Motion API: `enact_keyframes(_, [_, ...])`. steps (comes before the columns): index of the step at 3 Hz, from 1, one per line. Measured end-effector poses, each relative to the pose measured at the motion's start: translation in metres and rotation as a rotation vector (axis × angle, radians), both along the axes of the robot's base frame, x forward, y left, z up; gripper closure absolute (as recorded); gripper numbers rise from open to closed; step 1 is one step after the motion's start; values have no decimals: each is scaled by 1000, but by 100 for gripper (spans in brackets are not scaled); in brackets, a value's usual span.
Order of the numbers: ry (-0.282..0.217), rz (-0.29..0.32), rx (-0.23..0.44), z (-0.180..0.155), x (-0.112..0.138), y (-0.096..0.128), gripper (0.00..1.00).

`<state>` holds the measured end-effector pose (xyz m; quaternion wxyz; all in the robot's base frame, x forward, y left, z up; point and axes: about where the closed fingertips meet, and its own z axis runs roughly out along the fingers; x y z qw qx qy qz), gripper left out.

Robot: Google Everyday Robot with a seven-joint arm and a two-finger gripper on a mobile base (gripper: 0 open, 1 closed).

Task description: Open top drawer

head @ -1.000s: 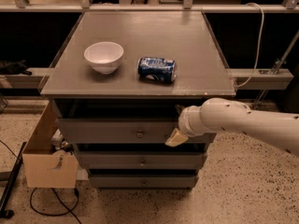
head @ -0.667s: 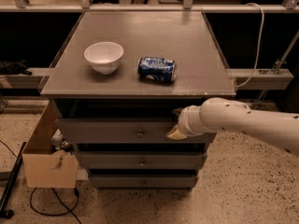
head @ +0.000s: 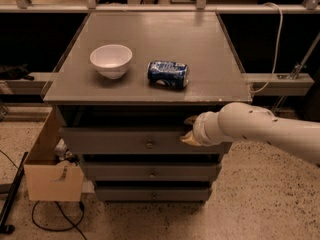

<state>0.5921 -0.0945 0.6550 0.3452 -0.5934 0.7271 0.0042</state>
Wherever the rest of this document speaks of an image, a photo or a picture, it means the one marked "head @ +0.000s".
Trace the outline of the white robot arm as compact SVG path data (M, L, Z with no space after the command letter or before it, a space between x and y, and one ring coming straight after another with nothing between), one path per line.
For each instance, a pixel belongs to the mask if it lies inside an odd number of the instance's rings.
M317 122L280 118L266 108L239 102L229 103L219 112L189 117L185 122L192 125L192 130L181 137L188 145L256 141L320 165L320 124Z

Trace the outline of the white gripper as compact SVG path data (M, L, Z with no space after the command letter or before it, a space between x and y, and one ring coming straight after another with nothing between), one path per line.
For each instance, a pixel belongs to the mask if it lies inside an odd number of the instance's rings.
M193 115L184 120L186 125L193 125L193 132L189 131L180 140L191 146L214 146L222 142L222 131L218 123L218 114L214 112Z

